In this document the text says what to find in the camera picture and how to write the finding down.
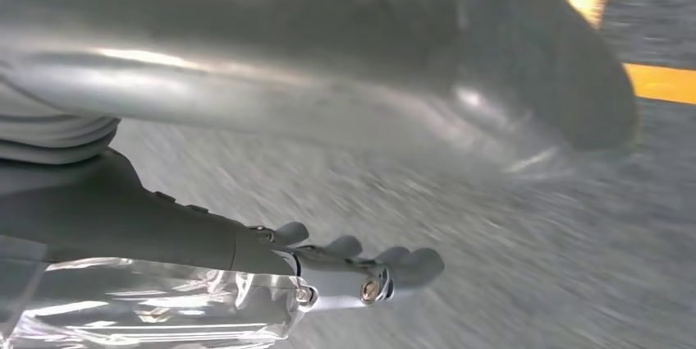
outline exhaust pipe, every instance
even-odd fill
[[[637,122],[565,0],[0,0],[0,61],[63,151],[108,133],[86,118],[125,117],[547,178],[625,152]]]

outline clear plastic bag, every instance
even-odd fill
[[[306,311],[297,277],[134,259],[82,259],[43,272],[0,347],[270,347]]]

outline hex bolt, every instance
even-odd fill
[[[312,289],[308,287],[300,287],[297,289],[295,299],[300,305],[308,305],[312,301]]]

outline bolt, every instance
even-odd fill
[[[312,289],[308,287],[301,287],[297,289],[295,299],[300,305],[308,305],[312,301]]]
[[[379,297],[379,282],[375,278],[368,278],[360,288],[360,299],[363,303],[370,305]]]
[[[254,230],[256,232],[256,237],[261,240],[265,240],[268,242],[275,242],[276,241],[276,236],[273,232],[268,227],[265,226],[248,226],[247,227],[250,230]]]

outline foot peg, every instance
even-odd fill
[[[289,223],[277,230],[250,228],[304,280],[306,286],[298,301],[308,310],[363,308],[408,296],[427,287],[445,268],[432,249],[410,252],[394,247],[375,259],[363,259],[359,257],[363,247],[353,236],[339,237],[324,247],[300,246],[309,238],[302,223]]]

